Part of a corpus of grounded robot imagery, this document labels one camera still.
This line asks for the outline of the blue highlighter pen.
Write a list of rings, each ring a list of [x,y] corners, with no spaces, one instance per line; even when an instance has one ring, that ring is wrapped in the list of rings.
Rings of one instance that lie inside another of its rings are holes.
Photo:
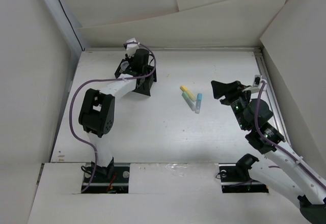
[[[196,106],[195,106],[195,113],[199,114],[201,110],[201,103],[202,103],[202,93],[197,94]]]

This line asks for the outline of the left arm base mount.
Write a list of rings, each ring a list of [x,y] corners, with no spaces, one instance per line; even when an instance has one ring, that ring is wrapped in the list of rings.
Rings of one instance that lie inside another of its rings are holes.
[[[81,166],[84,173],[81,185],[82,193],[125,194],[129,189],[130,164],[114,163],[112,159],[107,167],[96,167],[91,179],[95,163]]]

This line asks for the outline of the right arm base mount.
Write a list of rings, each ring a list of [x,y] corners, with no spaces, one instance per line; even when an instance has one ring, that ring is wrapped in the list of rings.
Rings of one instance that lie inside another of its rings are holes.
[[[246,154],[236,163],[219,163],[215,178],[220,180],[222,193],[269,193],[268,187],[249,176],[249,170],[259,159]]]

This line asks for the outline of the green highlighter pen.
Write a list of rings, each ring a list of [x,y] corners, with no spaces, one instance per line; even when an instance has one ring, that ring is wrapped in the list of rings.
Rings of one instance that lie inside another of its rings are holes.
[[[187,103],[187,105],[190,107],[190,109],[192,110],[192,111],[194,111],[195,110],[195,105],[194,105],[194,102],[190,99],[190,97],[188,96],[188,94],[186,93],[186,92],[183,92],[182,93],[182,97],[183,97],[183,99],[186,101],[186,103]]]

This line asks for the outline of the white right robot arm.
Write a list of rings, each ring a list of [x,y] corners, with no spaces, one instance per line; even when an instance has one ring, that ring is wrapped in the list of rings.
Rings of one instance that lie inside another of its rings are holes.
[[[269,123],[273,112],[261,96],[266,80],[256,77],[251,86],[236,80],[212,81],[214,99],[231,107],[241,130],[248,131],[248,143],[275,167],[265,166],[257,157],[246,154],[235,173],[245,182],[258,181],[291,201],[310,223],[325,223],[325,178],[312,169]]]

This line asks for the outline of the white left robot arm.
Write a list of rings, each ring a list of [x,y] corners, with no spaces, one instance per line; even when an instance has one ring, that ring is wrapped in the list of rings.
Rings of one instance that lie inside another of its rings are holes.
[[[109,143],[102,137],[110,132],[114,123],[115,102],[130,92],[150,96],[150,90],[157,81],[153,59],[150,51],[138,48],[131,56],[126,55],[114,73],[115,81],[101,90],[88,89],[78,117],[83,130],[93,134],[92,139],[97,149],[97,162],[85,168],[85,173],[91,174],[101,181],[109,181],[114,174],[114,158]]]

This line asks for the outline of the clear jar of paper clips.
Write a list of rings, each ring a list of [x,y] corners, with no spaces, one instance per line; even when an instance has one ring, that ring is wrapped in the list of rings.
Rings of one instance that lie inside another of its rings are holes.
[[[121,68],[122,71],[125,71],[128,67],[129,67],[129,62],[128,61],[123,61],[120,64],[120,68]]]

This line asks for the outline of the yellow highlighter pen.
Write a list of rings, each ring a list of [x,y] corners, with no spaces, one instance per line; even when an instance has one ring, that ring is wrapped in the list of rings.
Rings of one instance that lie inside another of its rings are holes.
[[[196,100],[197,97],[186,86],[181,86],[180,89],[182,92],[185,92],[190,99]]]

